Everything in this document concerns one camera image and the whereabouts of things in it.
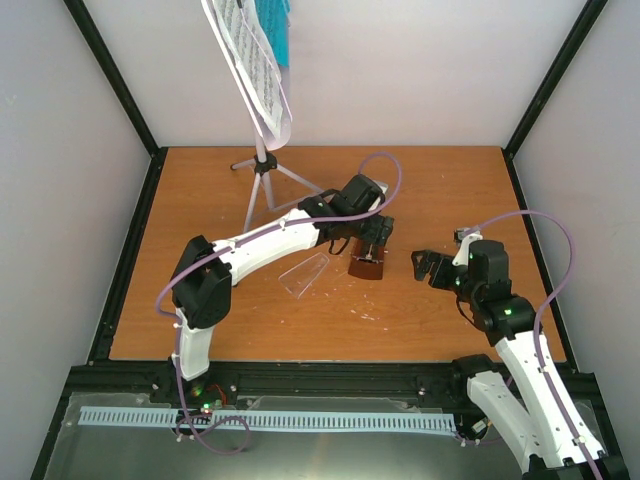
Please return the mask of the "brown wooden metronome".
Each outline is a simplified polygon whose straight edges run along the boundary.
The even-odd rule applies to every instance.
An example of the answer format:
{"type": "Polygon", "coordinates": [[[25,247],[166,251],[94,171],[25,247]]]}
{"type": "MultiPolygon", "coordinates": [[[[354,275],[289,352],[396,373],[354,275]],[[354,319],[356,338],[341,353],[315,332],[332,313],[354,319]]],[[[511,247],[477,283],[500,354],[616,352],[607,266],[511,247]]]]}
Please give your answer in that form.
{"type": "Polygon", "coordinates": [[[358,240],[352,249],[347,273],[361,280],[382,280],[385,254],[385,247],[358,240]]]}

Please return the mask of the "clear plastic metronome cover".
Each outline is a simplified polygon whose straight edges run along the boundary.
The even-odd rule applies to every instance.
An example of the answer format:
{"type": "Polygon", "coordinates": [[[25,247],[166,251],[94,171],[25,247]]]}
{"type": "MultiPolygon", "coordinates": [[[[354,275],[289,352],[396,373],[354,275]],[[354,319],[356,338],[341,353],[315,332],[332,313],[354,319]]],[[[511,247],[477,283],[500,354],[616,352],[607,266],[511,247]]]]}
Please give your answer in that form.
{"type": "Polygon", "coordinates": [[[314,254],[281,274],[278,281],[290,295],[300,299],[328,264],[329,259],[325,254],[314,254]]]}

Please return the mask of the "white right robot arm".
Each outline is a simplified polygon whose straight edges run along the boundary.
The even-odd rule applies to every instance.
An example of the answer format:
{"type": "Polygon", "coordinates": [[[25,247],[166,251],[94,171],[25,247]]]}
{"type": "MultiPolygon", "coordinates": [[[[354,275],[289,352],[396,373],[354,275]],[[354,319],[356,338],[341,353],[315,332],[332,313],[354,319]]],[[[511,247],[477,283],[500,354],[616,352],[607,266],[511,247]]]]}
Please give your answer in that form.
{"type": "Polygon", "coordinates": [[[468,321],[486,335],[515,383],[513,393],[485,355],[456,362],[467,396],[509,447],[523,478],[628,478],[622,457],[607,453],[577,410],[534,307],[513,293],[504,245],[471,234],[455,255],[414,251],[411,261],[416,280],[469,306],[468,321]]]}

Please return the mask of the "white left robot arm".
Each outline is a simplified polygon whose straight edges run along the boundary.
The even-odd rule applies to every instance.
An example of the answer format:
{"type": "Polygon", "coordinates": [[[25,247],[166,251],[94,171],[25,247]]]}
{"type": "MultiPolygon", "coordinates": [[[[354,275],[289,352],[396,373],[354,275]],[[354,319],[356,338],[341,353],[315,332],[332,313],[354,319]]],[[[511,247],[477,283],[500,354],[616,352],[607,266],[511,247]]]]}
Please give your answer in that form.
{"type": "Polygon", "coordinates": [[[380,213],[388,186],[359,173],[340,190],[302,199],[277,220],[215,242],[200,235],[186,245],[173,276],[171,300],[179,322],[172,388],[186,402],[208,390],[209,348],[215,326],[231,310],[232,288],[293,253],[354,238],[383,247],[394,220],[380,213]]]}

